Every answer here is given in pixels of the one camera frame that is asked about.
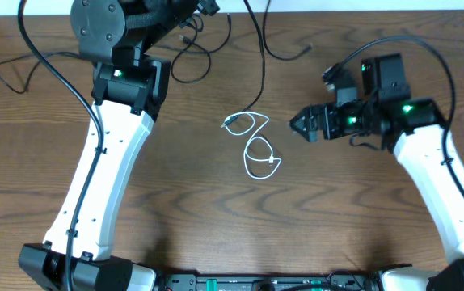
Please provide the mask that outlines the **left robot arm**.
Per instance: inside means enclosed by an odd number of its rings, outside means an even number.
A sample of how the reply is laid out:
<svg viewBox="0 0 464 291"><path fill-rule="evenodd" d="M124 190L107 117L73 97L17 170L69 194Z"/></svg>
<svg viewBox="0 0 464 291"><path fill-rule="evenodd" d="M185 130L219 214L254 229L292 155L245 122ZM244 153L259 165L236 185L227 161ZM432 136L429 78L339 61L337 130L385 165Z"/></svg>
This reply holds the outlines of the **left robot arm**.
<svg viewBox="0 0 464 291"><path fill-rule="evenodd" d="M91 121L86 143L54 223L27 243L19 266L46 290L156 290L155 270L113 255L116 219L133 164L167 96L171 63L148 50L208 0L75 0L70 23L80 57L94 66L82 99Z"/></svg>

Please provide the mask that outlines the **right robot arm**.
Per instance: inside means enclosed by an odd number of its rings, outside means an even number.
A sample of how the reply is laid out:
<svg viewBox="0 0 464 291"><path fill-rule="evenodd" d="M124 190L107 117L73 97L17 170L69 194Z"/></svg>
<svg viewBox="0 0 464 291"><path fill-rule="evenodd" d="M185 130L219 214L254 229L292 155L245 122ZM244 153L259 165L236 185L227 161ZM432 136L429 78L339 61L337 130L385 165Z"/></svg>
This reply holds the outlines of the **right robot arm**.
<svg viewBox="0 0 464 291"><path fill-rule="evenodd" d="M413 99L400 54L361 62L362 100L351 74L335 65L324 80L335 101L303 108L290 128L308 142L378 135L412 178L440 235L448 266L426 272L410 264L367 276L363 290L464 290L464 166L447 120L432 99Z"/></svg>

